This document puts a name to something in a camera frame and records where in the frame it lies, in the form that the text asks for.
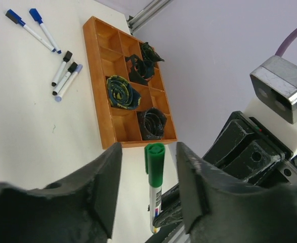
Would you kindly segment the lavender capped marker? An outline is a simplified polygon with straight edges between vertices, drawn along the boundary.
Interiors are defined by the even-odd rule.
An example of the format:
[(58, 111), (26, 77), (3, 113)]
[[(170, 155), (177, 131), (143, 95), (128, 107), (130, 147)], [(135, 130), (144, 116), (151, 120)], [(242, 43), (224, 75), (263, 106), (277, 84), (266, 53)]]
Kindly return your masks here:
[(75, 78), (78, 76), (78, 74), (81, 72), (83, 68), (82, 64), (78, 64), (76, 70), (72, 73), (72, 75), (69, 77), (63, 88), (59, 91), (58, 95), (55, 96), (56, 102), (61, 102), (63, 99), (64, 94), (67, 92)]

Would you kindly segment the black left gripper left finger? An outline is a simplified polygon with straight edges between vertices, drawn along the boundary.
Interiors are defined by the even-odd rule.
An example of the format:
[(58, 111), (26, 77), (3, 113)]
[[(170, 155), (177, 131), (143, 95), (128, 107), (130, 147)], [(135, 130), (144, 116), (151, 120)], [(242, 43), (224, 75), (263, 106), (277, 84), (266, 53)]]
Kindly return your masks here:
[(43, 189), (0, 182), (0, 242), (106, 242), (116, 213), (122, 146)]

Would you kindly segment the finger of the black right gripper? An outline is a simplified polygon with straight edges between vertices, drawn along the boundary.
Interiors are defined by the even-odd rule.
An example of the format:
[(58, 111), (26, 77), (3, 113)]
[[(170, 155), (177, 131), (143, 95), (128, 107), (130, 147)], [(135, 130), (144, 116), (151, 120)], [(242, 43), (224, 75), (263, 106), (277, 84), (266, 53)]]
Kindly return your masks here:
[(182, 221), (183, 214), (178, 183), (161, 196), (161, 213), (154, 218), (153, 226), (160, 228)]

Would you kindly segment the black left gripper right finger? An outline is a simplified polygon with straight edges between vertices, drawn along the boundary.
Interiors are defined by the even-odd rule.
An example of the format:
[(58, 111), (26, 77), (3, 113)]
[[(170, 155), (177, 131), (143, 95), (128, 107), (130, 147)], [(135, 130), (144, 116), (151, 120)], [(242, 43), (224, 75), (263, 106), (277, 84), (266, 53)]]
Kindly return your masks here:
[(176, 145), (185, 231), (192, 242), (297, 242), (297, 185), (240, 181)]

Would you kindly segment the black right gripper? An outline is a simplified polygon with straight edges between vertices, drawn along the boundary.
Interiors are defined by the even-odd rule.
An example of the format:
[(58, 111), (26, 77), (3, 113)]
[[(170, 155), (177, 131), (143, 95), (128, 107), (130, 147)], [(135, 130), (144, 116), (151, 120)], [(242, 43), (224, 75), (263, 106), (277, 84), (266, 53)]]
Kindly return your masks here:
[(203, 159), (249, 184), (297, 184), (297, 155), (256, 118), (231, 113)]

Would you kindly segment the green capped marker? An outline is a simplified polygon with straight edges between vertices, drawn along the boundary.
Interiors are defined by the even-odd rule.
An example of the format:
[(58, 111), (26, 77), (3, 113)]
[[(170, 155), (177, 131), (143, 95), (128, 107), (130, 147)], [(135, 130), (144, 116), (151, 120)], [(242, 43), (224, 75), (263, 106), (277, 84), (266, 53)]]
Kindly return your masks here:
[(155, 226), (153, 221), (161, 212), (165, 146), (162, 143), (148, 144), (145, 146), (144, 152), (145, 171), (149, 181), (150, 230), (156, 234), (160, 228)]

